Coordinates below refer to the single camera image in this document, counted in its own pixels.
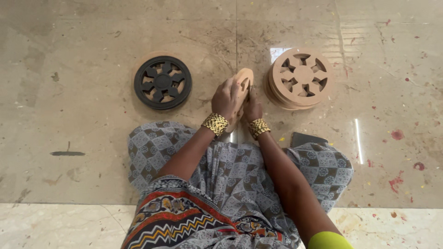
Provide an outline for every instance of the grey patterned fabric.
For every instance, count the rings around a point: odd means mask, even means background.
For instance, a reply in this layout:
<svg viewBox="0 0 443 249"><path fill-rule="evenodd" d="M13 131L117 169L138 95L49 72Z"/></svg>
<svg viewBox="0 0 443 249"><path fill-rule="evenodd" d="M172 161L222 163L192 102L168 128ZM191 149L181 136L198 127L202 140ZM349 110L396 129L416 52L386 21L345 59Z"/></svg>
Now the grey patterned fabric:
<svg viewBox="0 0 443 249"><path fill-rule="evenodd" d="M195 132L183 124L165 121L144 124L129 135L128 178L142 199L158 170ZM354 171L350 161L325 143L304 144L284 151L303 173L323 209L329 212L351 181ZM258 146L213 141L189 183L209 196L233 222L254 216L284 234L287 246L296 248L300 244L297 228L283 212Z"/></svg>

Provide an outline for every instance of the bracelet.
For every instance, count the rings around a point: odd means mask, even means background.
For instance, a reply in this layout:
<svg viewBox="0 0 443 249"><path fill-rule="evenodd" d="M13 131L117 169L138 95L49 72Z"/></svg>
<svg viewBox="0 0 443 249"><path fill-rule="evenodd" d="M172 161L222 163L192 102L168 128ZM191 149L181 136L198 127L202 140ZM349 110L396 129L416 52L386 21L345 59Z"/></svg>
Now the bracelet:
<svg viewBox="0 0 443 249"><path fill-rule="evenodd" d="M251 133L252 137L257 140L257 136L263 132L271 131L271 129L268 127L268 125L265 123L265 121L262 118L256 119L249 123L249 132Z"/></svg>
<svg viewBox="0 0 443 249"><path fill-rule="evenodd" d="M209 128L216 136L219 136L228 126L228 121L220 114L211 113L205 119L202 126Z"/></svg>

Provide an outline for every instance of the stack of wooden wheels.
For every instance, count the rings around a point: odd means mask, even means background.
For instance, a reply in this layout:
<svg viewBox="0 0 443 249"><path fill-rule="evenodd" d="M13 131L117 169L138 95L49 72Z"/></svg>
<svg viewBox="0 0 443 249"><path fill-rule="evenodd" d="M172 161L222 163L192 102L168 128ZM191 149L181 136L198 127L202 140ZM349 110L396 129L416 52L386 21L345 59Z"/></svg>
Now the stack of wooden wheels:
<svg viewBox="0 0 443 249"><path fill-rule="evenodd" d="M332 66L323 55L307 48L292 48L271 65L263 88L276 106L300 110L328 98L334 83Z"/></svg>

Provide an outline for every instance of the mdf cutout piece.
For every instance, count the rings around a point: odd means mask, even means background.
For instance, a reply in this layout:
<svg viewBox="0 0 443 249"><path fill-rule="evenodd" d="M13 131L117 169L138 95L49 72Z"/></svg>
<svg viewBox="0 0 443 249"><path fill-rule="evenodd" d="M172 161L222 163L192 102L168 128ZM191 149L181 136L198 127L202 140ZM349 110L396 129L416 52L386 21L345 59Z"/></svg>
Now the mdf cutout piece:
<svg viewBox="0 0 443 249"><path fill-rule="evenodd" d="M327 98L335 83L328 60L307 48L292 48L272 64L265 93L275 105L289 110L308 109Z"/></svg>
<svg viewBox="0 0 443 249"><path fill-rule="evenodd" d="M234 80L232 84L238 84L238 94L237 94L237 105L234 108L233 116L228 120L228 127L226 127L226 132L232 132L241 116L243 116L243 102L249 94L249 88L254 83L254 73L249 68L243 68L236 75L234 75Z"/></svg>

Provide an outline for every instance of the painted black wooden wheel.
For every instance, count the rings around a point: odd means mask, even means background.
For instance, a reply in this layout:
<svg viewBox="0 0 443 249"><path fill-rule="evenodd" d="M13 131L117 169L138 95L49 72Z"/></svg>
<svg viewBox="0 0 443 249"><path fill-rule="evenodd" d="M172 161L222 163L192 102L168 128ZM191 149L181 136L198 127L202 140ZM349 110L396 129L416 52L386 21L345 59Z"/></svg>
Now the painted black wooden wheel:
<svg viewBox="0 0 443 249"><path fill-rule="evenodd" d="M167 110L181 104L192 88L186 65L171 56L158 56L143 63L134 78L137 97L156 110Z"/></svg>

